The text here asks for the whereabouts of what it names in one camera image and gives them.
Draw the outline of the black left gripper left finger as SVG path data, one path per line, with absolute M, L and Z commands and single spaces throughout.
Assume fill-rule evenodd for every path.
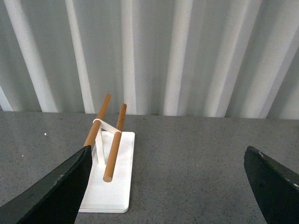
M 0 208 L 2 224 L 72 224 L 92 168 L 85 146 L 26 191 Z

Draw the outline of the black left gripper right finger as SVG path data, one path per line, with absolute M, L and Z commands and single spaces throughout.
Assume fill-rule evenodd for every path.
M 299 222 L 299 175 L 249 146 L 244 168 L 260 211 L 268 224 Z

